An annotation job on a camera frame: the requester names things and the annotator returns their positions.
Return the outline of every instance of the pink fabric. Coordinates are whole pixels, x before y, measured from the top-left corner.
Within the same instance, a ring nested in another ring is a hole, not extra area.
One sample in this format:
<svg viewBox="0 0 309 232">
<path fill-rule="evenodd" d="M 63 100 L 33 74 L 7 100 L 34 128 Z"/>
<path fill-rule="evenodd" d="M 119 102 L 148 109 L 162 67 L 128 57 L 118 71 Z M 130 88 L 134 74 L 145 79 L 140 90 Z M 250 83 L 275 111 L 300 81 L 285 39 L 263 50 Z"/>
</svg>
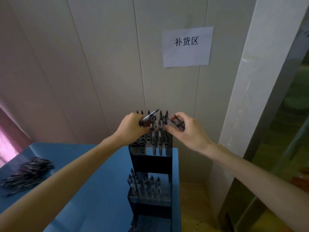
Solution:
<svg viewBox="0 0 309 232">
<path fill-rule="evenodd" d="M 0 108 L 0 167 L 31 144 L 31 140 Z"/>
</svg>

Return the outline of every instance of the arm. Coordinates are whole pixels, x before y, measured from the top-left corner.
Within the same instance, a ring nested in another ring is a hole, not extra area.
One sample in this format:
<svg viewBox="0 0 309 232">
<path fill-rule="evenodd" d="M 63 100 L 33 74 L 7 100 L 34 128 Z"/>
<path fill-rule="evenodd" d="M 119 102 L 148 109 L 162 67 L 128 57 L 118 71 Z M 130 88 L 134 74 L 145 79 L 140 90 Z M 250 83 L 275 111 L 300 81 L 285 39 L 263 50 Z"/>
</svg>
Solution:
<svg viewBox="0 0 309 232">
<path fill-rule="evenodd" d="M 131 113 L 98 146 L 29 191 L 0 215 L 0 231 L 43 231 L 88 178 L 122 146 L 149 132 L 139 127 L 142 115 Z"/>
<path fill-rule="evenodd" d="M 188 148 L 216 161 L 240 180 L 271 211 L 294 231 L 309 227 L 309 195 L 292 184 L 233 154 L 224 146 L 213 143 L 197 120 L 185 113 L 176 113 L 185 122 L 181 132 L 166 126 Z"/>
</svg>

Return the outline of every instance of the wall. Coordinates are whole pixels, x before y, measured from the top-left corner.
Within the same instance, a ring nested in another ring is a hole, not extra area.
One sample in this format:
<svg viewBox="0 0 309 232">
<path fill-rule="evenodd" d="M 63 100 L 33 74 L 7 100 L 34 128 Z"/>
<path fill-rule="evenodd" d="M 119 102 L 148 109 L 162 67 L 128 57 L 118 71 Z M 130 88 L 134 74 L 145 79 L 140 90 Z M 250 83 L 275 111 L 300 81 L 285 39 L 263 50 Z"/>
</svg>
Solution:
<svg viewBox="0 0 309 232">
<path fill-rule="evenodd" d="M 96 144 L 156 108 L 218 141 L 255 1 L 0 0 L 2 107 L 33 141 Z M 204 26 L 209 66 L 163 68 L 162 31 Z M 212 162 L 174 143 L 180 179 L 205 182 Z"/>
<path fill-rule="evenodd" d="M 219 143 L 243 157 L 306 13 L 309 0 L 257 0 Z M 234 177 L 214 164 L 214 212 Z"/>
</svg>

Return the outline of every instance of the blue table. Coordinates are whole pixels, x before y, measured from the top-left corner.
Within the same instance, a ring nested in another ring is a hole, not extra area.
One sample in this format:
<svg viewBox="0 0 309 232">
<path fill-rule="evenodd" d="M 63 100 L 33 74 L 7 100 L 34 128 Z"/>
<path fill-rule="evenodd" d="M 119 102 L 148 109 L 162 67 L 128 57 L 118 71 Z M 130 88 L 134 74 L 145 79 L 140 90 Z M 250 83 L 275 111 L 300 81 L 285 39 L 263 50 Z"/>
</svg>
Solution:
<svg viewBox="0 0 309 232">
<path fill-rule="evenodd" d="M 33 143 L 0 168 L 0 179 L 7 178 L 18 164 L 32 157 L 49 159 L 60 170 L 95 145 Z M 73 199 L 44 230 L 46 232 L 113 231 L 127 232 L 133 213 L 128 202 L 127 178 L 132 168 L 128 147 L 115 152 L 82 186 Z M 178 150 L 173 148 L 172 231 L 181 231 L 179 202 Z M 28 191 L 11 197 L 0 197 L 0 213 Z M 7 191 L 0 188 L 0 195 Z"/>
</svg>

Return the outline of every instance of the paper sign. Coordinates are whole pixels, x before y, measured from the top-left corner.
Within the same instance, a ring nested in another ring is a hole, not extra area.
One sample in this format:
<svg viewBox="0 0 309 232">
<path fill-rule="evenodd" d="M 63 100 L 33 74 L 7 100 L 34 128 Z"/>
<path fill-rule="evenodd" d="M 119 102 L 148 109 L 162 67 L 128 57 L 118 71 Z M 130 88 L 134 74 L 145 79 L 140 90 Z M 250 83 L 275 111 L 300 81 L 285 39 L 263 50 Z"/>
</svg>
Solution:
<svg viewBox="0 0 309 232">
<path fill-rule="evenodd" d="M 166 31 L 162 35 L 163 67 L 208 65 L 214 27 Z"/>
</svg>

